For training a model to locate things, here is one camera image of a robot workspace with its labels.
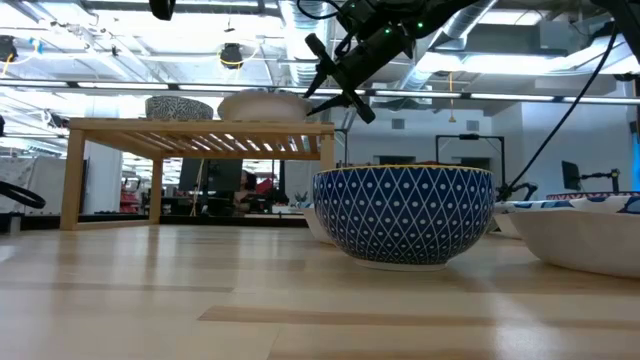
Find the red equipment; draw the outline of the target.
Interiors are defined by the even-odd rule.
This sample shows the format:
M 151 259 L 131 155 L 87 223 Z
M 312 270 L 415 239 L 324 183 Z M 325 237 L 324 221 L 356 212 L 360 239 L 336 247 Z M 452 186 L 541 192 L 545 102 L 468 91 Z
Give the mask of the red equipment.
M 124 214 L 138 214 L 141 207 L 139 190 L 141 179 L 135 177 L 123 177 L 121 180 L 120 208 L 119 212 Z

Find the small bowl yellow inside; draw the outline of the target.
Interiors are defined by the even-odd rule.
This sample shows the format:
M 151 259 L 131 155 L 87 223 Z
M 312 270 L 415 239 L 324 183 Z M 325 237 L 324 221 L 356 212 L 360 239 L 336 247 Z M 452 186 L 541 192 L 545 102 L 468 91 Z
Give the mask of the small bowl yellow inside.
M 346 167 L 314 175 L 316 216 L 357 264 L 436 271 L 485 233 L 496 200 L 490 171 L 454 165 Z

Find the small blue striped bowl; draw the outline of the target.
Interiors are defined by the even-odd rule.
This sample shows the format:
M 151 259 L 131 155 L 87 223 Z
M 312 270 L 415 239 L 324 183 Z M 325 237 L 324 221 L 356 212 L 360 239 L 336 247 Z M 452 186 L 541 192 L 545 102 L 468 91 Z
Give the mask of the small blue striped bowl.
M 546 200 L 572 200 L 579 198 L 606 198 L 611 196 L 631 196 L 640 197 L 640 191 L 626 191 L 626 192 L 571 192 L 571 193 L 559 193 L 549 194 L 546 196 Z

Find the black monitor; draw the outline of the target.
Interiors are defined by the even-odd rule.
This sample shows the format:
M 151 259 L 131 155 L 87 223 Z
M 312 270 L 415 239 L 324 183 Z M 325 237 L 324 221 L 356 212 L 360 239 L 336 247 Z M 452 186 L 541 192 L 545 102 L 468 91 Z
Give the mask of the black monitor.
M 182 161 L 178 189 L 209 191 L 238 191 L 242 177 L 241 159 L 190 159 Z

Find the monitor on black arm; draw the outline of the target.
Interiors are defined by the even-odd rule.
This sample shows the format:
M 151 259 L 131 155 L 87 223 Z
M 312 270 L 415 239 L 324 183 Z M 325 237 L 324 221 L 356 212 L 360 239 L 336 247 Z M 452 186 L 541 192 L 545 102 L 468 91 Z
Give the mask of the monitor on black arm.
M 565 189 L 583 192 L 584 191 L 582 186 L 583 180 L 606 178 L 611 180 L 612 192 L 618 193 L 620 191 L 620 187 L 619 187 L 620 171 L 618 169 L 611 169 L 609 172 L 595 172 L 591 174 L 581 174 L 578 168 L 578 165 L 575 163 L 562 161 L 561 167 L 562 167 L 563 184 Z

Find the black frame stand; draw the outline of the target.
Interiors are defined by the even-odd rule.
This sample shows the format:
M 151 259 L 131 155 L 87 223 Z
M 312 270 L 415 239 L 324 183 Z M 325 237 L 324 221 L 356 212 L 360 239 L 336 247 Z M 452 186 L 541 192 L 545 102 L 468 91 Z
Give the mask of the black frame stand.
M 504 136 L 485 136 L 479 135 L 477 133 L 466 133 L 459 135 L 435 135 L 435 158 L 436 162 L 440 162 L 440 140 L 441 139 L 458 139 L 461 141 L 479 141 L 485 140 L 489 145 L 493 146 L 492 140 L 497 140 L 500 143 L 500 149 L 494 147 L 500 155 L 500 175 L 501 175 L 501 185 L 506 184 L 506 159 L 505 159 L 505 138 Z

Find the person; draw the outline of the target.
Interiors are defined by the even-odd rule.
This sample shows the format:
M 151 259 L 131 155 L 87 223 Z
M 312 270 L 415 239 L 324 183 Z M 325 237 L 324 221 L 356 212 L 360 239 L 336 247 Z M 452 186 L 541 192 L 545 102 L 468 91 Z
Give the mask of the person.
M 243 170 L 240 179 L 240 188 L 234 193 L 233 201 L 235 212 L 245 214 L 250 210 L 250 200 L 256 194 L 257 177 L 254 173 Z

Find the small bowl red inside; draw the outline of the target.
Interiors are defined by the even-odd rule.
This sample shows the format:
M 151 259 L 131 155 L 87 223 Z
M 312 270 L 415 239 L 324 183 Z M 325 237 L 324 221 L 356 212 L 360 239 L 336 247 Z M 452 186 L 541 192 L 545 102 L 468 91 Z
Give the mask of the small bowl red inside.
M 169 121 L 212 120 L 214 110 L 198 100 L 179 96 L 152 96 L 145 101 L 147 118 Z

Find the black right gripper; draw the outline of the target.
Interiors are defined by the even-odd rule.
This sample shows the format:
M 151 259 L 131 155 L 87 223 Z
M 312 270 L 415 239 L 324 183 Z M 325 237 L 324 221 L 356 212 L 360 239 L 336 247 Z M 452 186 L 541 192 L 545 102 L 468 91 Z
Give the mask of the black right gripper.
M 312 108 L 307 115 L 312 116 L 334 107 L 353 106 L 366 123 L 375 119 L 375 113 L 357 94 L 357 88 L 401 52 L 407 50 L 412 53 L 415 45 L 415 41 L 404 33 L 402 27 L 382 27 L 334 62 L 315 34 L 308 35 L 305 42 L 318 57 L 319 63 L 304 98 L 313 95 L 328 77 L 341 89 L 337 96 Z

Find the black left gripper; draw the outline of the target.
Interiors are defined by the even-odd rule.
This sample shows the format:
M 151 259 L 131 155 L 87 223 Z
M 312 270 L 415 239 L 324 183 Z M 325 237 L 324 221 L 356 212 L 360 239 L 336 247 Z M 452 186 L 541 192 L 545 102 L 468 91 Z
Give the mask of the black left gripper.
M 170 21 L 174 13 L 176 0 L 148 0 L 152 14 L 159 20 Z

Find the silver ventilation duct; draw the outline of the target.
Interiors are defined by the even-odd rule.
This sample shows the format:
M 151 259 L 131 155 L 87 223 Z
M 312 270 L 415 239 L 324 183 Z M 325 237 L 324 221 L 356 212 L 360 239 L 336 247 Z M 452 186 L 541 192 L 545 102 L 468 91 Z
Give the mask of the silver ventilation duct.
M 278 0 L 278 5 L 285 23 L 287 58 L 294 61 L 289 65 L 292 82 L 297 86 L 308 87 L 316 76 L 318 59 L 305 43 L 305 38 L 315 33 L 324 42 L 327 38 L 328 21 L 304 15 L 297 7 L 297 0 Z
M 467 37 L 498 0 L 477 0 L 455 13 L 432 37 L 422 57 L 398 83 L 397 89 L 418 91 L 438 71 L 457 62 L 456 54 L 465 49 Z

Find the wooden slatted shelf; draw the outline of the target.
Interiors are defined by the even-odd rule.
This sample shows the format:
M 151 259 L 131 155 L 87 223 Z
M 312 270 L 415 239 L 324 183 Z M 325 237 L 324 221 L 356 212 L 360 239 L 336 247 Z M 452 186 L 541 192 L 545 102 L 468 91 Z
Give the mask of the wooden slatted shelf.
M 160 223 L 163 164 L 168 158 L 318 161 L 335 167 L 335 126 L 275 121 L 169 121 L 73 118 L 69 125 L 60 229 L 94 230 Z M 79 221 L 85 143 L 128 152 L 152 161 L 149 218 L 141 221 Z

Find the large blue white patterned bowl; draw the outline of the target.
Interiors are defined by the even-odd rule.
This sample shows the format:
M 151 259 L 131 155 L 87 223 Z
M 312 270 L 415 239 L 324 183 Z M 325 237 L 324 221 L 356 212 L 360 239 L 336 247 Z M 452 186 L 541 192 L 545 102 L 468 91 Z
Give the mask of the large blue white patterned bowl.
M 640 196 L 511 201 L 496 209 L 546 263 L 640 278 Z
M 505 236 L 509 236 L 514 239 L 521 239 L 519 231 L 509 218 L 510 214 L 526 211 L 547 211 L 556 208 L 574 209 L 574 206 L 569 200 L 497 202 L 494 205 L 493 218 L 498 228 Z
M 313 237 L 323 244 L 334 245 L 334 242 L 320 223 L 319 218 L 316 215 L 314 206 L 310 204 L 308 207 L 303 207 L 301 211 L 305 217 L 305 220 Z
M 227 96 L 217 108 L 223 121 L 304 121 L 311 103 L 290 92 L 247 90 Z

